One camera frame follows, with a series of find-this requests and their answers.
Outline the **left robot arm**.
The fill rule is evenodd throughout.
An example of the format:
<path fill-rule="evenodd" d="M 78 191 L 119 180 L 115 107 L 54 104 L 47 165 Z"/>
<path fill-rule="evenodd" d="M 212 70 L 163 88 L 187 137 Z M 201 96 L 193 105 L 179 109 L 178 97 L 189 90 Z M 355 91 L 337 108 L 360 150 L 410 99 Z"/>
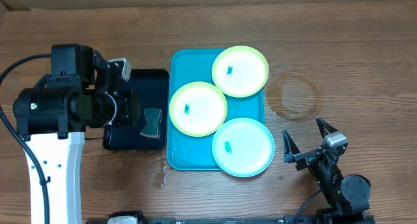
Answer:
<path fill-rule="evenodd" d="M 132 67 L 93 48 L 56 44 L 51 70 L 14 102 L 17 133 L 27 147 L 31 221 L 81 223 L 81 156 L 87 128 L 133 125 L 139 97 L 122 86 Z"/>

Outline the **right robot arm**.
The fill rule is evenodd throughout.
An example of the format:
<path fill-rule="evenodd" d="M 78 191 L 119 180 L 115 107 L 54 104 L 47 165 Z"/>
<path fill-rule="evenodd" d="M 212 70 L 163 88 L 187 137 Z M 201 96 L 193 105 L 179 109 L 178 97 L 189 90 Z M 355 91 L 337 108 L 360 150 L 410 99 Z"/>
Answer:
<path fill-rule="evenodd" d="M 308 169 L 319 185 L 319 190 L 311 195 L 298 209 L 290 223 L 374 223 L 373 216 L 365 215 L 369 210 L 371 182 L 362 175 L 343 176 L 337 166 L 339 157 L 345 153 L 348 140 L 322 118 L 316 123 L 323 139 L 319 148 L 301 153 L 286 130 L 282 131 L 284 162 L 295 163 L 296 169 Z M 314 216 L 301 216 L 301 212 L 311 200 L 322 193 L 328 203 Z"/>

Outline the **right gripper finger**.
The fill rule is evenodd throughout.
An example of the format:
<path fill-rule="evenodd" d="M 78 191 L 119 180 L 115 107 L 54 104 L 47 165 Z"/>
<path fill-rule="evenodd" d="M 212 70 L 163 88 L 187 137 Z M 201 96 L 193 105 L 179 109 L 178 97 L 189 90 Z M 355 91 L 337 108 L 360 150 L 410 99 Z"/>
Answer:
<path fill-rule="evenodd" d="M 284 146 L 284 162 L 295 162 L 296 157 L 300 155 L 300 151 L 288 134 L 287 130 L 282 130 L 283 146 Z"/>
<path fill-rule="evenodd" d="M 324 139 L 328 134 L 335 133 L 337 130 L 325 122 L 321 117 L 316 118 L 321 137 Z"/>

